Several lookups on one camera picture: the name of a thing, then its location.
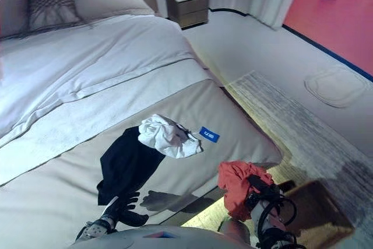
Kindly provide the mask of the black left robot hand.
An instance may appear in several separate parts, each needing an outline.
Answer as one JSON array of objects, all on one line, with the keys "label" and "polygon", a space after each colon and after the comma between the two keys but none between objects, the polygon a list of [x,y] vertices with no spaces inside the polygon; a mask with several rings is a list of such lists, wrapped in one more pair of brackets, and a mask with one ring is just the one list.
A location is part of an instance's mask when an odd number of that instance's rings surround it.
[{"label": "black left robot hand", "polygon": [[120,196],[117,199],[117,220],[125,225],[132,227],[141,227],[149,219],[149,215],[141,215],[134,211],[140,192],[132,192]]}]

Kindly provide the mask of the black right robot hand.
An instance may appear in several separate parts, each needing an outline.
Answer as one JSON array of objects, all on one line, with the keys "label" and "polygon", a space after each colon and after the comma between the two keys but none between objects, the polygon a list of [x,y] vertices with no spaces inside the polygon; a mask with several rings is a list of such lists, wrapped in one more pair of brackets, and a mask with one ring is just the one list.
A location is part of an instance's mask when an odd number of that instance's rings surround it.
[{"label": "black right robot hand", "polygon": [[257,175],[248,177],[249,188],[244,200],[244,205],[250,211],[256,207],[259,201],[277,201],[282,192],[275,183],[266,183]]}]

